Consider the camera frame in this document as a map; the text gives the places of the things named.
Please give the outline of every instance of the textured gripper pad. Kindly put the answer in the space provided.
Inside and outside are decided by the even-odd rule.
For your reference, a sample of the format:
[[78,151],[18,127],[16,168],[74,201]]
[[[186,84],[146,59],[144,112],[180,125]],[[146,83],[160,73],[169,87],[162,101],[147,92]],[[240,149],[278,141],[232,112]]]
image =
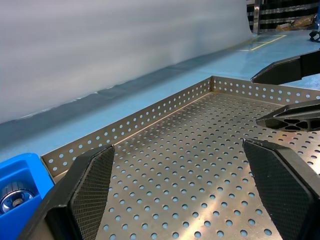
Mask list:
[[303,239],[311,193],[274,151],[250,142],[243,148],[263,206],[283,240]]
[[70,201],[70,209],[84,240],[96,238],[107,204],[113,147],[98,154],[91,161]]

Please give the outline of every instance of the metal tray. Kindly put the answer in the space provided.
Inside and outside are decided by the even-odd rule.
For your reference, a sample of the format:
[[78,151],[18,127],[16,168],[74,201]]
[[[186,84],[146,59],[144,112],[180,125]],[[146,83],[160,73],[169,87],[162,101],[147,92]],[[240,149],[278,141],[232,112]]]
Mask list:
[[255,123],[283,105],[318,98],[318,90],[213,76],[42,159],[58,181],[82,152],[115,145],[97,240],[281,239],[259,198],[242,140],[290,147],[320,173],[319,133]]

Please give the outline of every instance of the white curtain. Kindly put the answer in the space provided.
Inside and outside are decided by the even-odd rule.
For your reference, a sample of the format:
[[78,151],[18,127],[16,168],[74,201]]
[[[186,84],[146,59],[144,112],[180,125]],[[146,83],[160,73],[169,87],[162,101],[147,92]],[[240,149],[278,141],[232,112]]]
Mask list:
[[1,0],[0,123],[251,37],[246,0]]

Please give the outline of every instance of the blue container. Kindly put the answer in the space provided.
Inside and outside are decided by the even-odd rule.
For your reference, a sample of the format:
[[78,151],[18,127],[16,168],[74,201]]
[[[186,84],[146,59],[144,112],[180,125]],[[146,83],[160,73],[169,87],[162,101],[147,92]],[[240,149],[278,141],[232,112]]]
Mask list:
[[21,154],[0,162],[0,189],[12,182],[31,185],[34,197],[4,214],[0,213],[0,240],[16,239],[41,200],[54,186],[39,156],[34,153]]

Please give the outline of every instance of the blue floor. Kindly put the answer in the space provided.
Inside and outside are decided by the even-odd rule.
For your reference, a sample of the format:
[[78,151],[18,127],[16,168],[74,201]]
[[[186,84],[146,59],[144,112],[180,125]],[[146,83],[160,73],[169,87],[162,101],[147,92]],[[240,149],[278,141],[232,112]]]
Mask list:
[[[309,31],[262,34],[242,45],[166,67],[32,117],[2,123],[0,162],[26,152],[41,156],[212,75],[249,80],[274,61],[320,48],[320,43],[308,39]],[[288,85],[320,90],[320,75]]]

